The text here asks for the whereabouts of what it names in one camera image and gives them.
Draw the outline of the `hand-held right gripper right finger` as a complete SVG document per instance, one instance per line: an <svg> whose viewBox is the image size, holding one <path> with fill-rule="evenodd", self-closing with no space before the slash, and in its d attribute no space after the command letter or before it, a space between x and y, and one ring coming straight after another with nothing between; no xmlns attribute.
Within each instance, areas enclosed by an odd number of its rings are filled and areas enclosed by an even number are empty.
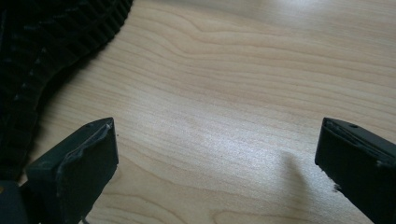
<svg viewBox="0 0 396 224"><path fill-rule="evenodd" d="M321 124L315 164L374 224L396 224L396 145L339 119Z"/></svg>

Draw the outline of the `black ribbed knit cloth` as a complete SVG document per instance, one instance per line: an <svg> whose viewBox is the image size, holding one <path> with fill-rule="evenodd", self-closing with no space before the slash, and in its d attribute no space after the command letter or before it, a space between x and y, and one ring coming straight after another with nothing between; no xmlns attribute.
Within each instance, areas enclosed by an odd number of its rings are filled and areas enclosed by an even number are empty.
<svg viewBox="0 0 396 224"><path fill-rule="evenodd" d="M134 0L0 0L0 180L21 173L44 89L106 44Z"/></svg>

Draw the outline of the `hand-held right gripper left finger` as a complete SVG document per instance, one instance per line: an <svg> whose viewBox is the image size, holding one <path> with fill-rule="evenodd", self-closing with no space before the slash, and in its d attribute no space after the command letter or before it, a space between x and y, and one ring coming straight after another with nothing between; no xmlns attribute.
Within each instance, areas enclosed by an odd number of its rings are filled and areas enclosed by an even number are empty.
<svg viewBox="0 0 396 224"><path fill-rule="evenodd" d="M32 162L28 187L41 224L78 224L92 210L119 163L114 119L90 122Z"/></svg>

